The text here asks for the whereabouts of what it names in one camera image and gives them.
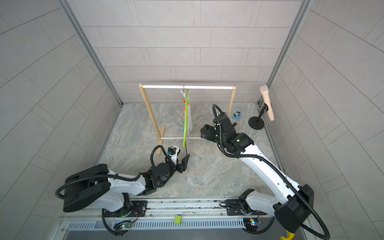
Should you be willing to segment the wooden clothes rack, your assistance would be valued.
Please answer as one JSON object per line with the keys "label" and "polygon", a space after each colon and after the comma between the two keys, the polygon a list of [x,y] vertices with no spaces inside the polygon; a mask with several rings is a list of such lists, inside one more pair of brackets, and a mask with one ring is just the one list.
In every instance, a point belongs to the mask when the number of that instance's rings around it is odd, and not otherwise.
{"label": "wooden clothes rack", "polygon": [[[144,100],[145,105],[147,107],[147,110],[149,112],[150,119],[151,119],[153,126],[155,128],[155,132],[156,132],[157,137],[158,137],[158,144],[162,144],[163,140],[183,140],[184,120],[179,119],[180,123],[183,124],[183,127],[182,127],[183,136],[182,137],[165,137],[165,135],[164,135],[165,126],[161,126],[161,128],[159,129],[159,126],[157,124],[153,109],[151,107],[151,103],[150,103],[150,100],[148,98],[146,89],[180,89],[181,91],[183,89],[189,89],[189,90],[190,89],[194,89],[194,90],[231,90],[231,96],[230,96],[230,101],[229,101],[227,112],[230,112],[232,109],[232,105],[233,105],[233,101],[234,101],[234,97],[235,97],[235,93],[236,93],[236,85],[232,85],[232,86],[190,86],[190,85],[143,85],[143,84],[139,84],[139,89],[141,91],[141,94],[143,96],[143,100]],[[184,110],[183,113],[179,112],[178,110],[177,110],[177,113],[181,117],[184,117],[184,119],[185,119],[184,106],[183,106],[183,110]],[[189,136],[187,138],[188,139],[199,139],[199,137],[189,137]]]}

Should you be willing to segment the green clip hanger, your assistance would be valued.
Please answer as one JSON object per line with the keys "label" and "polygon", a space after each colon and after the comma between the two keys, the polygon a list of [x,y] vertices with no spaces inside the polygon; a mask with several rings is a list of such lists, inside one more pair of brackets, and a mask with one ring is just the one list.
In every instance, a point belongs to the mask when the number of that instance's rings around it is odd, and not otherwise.
{"label": "green clip hanger", "polygon": [[189,131],[189,127],[188,127],[189,89],[183,89],[181,92],[184,96],[184,101],[185,101],[185,106],[184,106],[185,119],[184,119],[184,136],[183,136],[183,148],[185,148],[187,146],[187,135]]}

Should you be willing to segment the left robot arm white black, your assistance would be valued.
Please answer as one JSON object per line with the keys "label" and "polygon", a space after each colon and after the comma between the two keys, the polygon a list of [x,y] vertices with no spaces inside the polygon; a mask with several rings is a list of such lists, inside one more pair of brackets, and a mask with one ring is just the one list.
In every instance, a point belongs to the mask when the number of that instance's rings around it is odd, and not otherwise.
{"label": "left robot arm white black", "polygon": [[115,237],[123,237],[139,217],[130,195],[150,195],[164,187],[175,172],[185,172],[190,154],[178,160],[179,154],[178,147],[166,150],[156,146],[150,155],[150,169],[135,177],[110,172],[106,164],[99,164],[68,177],[55,196],[64,201],[65,213],[87,207],[101,209],[106,230]]}

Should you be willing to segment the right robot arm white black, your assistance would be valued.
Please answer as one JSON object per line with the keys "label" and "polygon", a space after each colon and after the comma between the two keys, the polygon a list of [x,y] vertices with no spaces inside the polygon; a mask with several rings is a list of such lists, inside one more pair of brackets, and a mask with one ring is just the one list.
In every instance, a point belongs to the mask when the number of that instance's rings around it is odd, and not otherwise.
{"label": "right robot arm white black", "polygon": [[201,138],[218,145],[220,151],[228,158],[240,159],[248,165],[272,190],[277,201],[261,203],[255,191],[245,196],[247,209],[273,216],[289,233],[303,228],[312,235],[330,239],[330,232],[314,209],[314,191],[308,185],[301,186],[275,166],[258,148],[254,141],[244,133],[237,133],[235,125],[216,104],[213,126],[204,125]]}

